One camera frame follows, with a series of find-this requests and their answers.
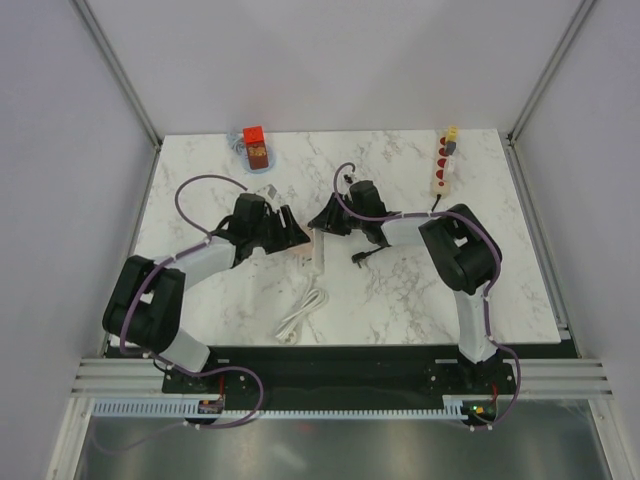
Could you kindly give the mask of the white power strip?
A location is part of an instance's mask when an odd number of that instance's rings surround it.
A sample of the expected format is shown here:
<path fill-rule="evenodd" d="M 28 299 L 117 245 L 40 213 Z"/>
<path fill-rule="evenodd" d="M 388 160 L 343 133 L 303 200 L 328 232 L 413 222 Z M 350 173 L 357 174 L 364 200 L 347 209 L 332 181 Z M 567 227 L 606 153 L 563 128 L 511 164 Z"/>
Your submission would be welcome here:
<path fill-rule="evenodd" d="M 305 233 L 314 243 L 314 251 L 311 257 L 296 255 L 298 269 L 307 276 L 321 276 L 325 271 L 324 234 L 312 229 L 305 229 Z"/>

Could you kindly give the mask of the dark red carp adapter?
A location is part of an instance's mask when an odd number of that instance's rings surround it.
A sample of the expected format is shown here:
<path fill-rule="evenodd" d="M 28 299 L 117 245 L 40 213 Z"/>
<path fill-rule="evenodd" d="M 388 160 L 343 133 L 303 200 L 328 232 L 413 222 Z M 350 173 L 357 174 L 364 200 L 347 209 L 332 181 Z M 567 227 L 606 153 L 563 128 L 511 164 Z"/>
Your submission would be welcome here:
<path fill-rule="evenodd" d="M 246 155 L 249 170 L 252 172 L 262 171 L 270 166 L 268 148 L 264 142 L 248 143 Z"/>

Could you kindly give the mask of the red socket cube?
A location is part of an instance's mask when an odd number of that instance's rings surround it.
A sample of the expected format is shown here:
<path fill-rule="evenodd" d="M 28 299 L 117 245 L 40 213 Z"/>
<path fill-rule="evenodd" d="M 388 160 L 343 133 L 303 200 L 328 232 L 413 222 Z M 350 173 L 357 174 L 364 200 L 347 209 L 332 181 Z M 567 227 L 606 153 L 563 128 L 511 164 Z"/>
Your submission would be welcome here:
<path fill-rule="evenodd" d="M 243 129 L 242 134 L 246 145 L 265 142 L 264 131 L 261 126 L 246 127 Z"/>

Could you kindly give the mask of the pink adapter plug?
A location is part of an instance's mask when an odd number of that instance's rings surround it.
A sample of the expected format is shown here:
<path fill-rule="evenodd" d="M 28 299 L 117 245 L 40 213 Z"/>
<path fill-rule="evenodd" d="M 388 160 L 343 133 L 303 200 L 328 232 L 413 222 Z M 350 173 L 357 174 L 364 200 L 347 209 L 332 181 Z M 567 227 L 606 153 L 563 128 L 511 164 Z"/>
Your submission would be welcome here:
<path fill-rule="evenodd" d="M 298 245 L 291 249 L 291 253 L 300 257 L 311 257 L 314 251 L 314 243 L 312 241 Z"/>

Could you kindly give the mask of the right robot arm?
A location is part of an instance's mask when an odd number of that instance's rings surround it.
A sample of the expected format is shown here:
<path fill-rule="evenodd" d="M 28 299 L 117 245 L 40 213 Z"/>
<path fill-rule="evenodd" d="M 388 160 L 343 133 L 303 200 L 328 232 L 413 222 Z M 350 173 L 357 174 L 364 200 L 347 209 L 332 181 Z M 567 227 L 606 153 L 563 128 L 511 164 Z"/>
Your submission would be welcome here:
<path fill-rule="evenodd" d="M 458 381 L 467 392 L 483 392 L 494 381 L 487 362 L 498 352 L 491 333 L 489 293 L 501 272 L 502 254 L 470 208 L 445 211 L 390 211 L 370 180 L 358 181 L 346 194 L 333 193 L 308 227 L 347 236 L 362 232 L 381 249 L 424 246 L 440 279 L 453 292 L 459 323 L 458 351 L 467 361 Z"/>

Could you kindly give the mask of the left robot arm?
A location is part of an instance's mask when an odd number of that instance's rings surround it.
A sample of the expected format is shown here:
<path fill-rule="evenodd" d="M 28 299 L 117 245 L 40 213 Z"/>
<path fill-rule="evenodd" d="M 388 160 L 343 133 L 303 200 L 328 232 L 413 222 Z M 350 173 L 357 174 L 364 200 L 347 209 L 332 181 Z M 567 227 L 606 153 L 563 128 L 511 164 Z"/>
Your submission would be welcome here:
<path fill-rule="evenodd" d="M 160 259 L 127 258 L 102 326 L 118 338 L 121 354 L 146 353 L 185 372 L 185 382 L 196 392 L 211 392 L 220 371 L 209 363 L 209 346 L 181 327 L 185 293 L 237 267 L 256 249 L 270 255 L 310 242 L 289 206 L 275 208 L 261 195 L 243 193 L 233 212 L 195 245 Z"/>

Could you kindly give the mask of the yellow plug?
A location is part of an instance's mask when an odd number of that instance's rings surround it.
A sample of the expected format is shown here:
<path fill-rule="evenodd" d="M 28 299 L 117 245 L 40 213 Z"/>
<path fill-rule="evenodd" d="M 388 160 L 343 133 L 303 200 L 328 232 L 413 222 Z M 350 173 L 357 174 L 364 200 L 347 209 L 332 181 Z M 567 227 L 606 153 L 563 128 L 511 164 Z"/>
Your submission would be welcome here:
<path fill-rule="evenodd" d="M 459 129 L 457 126 L 450 126 L 445 135 L 446 142 L 456 142 L 458 139 Z"/>

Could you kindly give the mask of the beige red power strip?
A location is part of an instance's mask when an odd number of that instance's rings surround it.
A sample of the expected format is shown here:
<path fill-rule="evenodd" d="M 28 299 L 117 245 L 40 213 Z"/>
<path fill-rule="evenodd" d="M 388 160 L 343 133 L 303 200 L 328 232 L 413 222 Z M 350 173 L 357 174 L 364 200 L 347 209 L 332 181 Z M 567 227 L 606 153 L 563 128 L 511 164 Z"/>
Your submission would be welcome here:
<path fill-rule="evenodd" d="M 457 151 L 456 147 L 456 150 L 452 155 L 445 154 L 445 144 L 447 143 L 445 141 L 445 135 L 447 129 L 439 133 L 433 173 L 431 177 L 431 193 L 434 197 L 440 199 L 446 198 L 450 193 L 454 156 Z"/>

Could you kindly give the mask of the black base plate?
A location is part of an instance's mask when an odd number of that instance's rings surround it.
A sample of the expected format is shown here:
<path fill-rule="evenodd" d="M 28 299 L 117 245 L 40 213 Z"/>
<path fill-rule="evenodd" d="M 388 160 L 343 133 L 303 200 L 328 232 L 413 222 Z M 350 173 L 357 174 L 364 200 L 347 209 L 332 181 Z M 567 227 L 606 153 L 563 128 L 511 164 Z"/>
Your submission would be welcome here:
<path fill-rule="evenodd" d="M 443 396 L 506 398 L 523 391 L 529 369 L 555 379 L 578 361 L 574 345 L 518 345 L 474 367 L 453 346 L 216 347 L 196 378 L 151 360 L 164 394 L 221 394 L 228 404 L 266 410 L 421 407 Z"/>

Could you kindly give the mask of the aluminium front rail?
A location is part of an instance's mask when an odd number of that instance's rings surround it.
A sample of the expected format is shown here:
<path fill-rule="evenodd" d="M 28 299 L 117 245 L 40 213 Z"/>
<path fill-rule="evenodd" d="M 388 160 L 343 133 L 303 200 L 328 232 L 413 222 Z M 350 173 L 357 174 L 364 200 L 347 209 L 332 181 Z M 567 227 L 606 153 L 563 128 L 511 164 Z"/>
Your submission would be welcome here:
<path fill-rule="evenodd" d="M 158 370 L 148 360 L 87 359 L 71 387 L 74 397 L 224 395 L 241 400 L 265 392 L 288 408 L 305 400 L 330 402 L 361 394 L 370 402 L 423 399 L 593 399 L 612 396 L 602 364 L 585 359 L 505 361 L 497 372 L 466 380 L 454 360 L 433 362 L 258 360 L 246 371 L 204 378 L 175 369 Z"/>

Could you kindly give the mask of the left aluminium frame post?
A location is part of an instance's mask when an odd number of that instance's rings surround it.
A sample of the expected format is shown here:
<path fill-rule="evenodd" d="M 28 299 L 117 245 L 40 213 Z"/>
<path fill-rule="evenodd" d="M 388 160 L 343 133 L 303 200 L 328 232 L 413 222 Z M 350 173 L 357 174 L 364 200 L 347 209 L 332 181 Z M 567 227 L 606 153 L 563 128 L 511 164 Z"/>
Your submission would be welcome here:
<path fill-rule="evenodd" d="M 146 108 L 144 107 L 133 83 L 131 82 L 90 3 L 85 0 L 71 0 L 70 5 L 78 15 L 81 23 L 91 38 L 91 41 L 97 48 L 102 60 L 105 62 L 108 71 L 123 95 L 126 103 L 131 108 L 138 124 L 144 131 L 154 150 L 159 152 L 161 150 L 163 140 L 153 125 Z"/>

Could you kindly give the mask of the aluminium frame post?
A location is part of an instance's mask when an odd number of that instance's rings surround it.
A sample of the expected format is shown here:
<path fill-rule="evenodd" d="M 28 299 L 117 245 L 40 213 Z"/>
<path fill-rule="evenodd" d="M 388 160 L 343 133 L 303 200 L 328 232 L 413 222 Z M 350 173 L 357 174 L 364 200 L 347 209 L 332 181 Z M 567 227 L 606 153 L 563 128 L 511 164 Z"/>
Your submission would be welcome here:
<path fill-rule="evenodd" d="M 85 0 L 71 0 L 70 5 L 78 15 L 81 23 L 91 38 L 91 41 L 97 48 L 102 60 L 105 62 L 108 71 L 123 95 L 126 103 L 131 108 L 138 124 L 144 131 L 154 150 L 159 152 L 161 150 L 163 140 L 153 125 L 146 108 L 144 107 L 133 83 L 131 82 L 90 3 Z"/>
<path fill-rule="evenodd" d="M 581 31 L 598 4 L 598 0 L 581 0 L 579 2 L 578 7 L 572 14 L 560 39 L 556 43 L 513 126 L 504 135 L 510 147 L 513 147 L 523 134 L 539 103 L 544 98 L 544 95 L 563 66 Z"/>

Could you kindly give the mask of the right aluminium frame post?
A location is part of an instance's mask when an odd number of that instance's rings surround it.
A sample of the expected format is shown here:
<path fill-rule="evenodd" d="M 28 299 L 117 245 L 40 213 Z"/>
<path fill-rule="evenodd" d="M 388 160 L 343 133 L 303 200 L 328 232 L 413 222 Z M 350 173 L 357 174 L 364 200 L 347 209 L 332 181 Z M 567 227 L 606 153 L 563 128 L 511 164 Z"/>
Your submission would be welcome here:
<path fill-rule="evenodd" d="M 563 66 L 581 31 L 598 4 L 598 0 L 581 0 L 579 2 L 578 7 L 572 14 L 560 39 L 556 43 L 513 126 L 504 135 L 510 147 L 513 147 L 523 134 L 539 103 L 544 98 L 544 95 Z"/>

